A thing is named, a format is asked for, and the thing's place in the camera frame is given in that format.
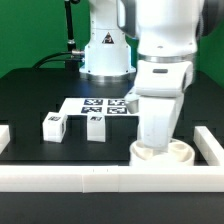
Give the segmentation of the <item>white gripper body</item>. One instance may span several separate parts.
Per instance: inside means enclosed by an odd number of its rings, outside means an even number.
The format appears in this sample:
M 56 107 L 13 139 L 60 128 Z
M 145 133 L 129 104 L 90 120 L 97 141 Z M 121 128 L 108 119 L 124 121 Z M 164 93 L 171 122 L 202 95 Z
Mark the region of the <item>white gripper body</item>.
M 193 79 L 193 64 L 138 61 L 134 89 L 139 96 L 139 139 L 151 149 L 167 151 Z

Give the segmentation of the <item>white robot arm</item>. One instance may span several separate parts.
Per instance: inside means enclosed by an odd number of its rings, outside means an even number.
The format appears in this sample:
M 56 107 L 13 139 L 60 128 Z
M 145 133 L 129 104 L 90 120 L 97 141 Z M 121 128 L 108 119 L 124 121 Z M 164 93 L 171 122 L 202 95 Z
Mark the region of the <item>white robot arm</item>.
M 143 145 L 165 151 L 194 78 L 197 40 L 224 20 L 224 0 L 89 0 L 91 39 L 84 77 L 116 81 L 128 73 L 127 36 L 138 40 L 137 74 L 125 96 L 139 115 Z

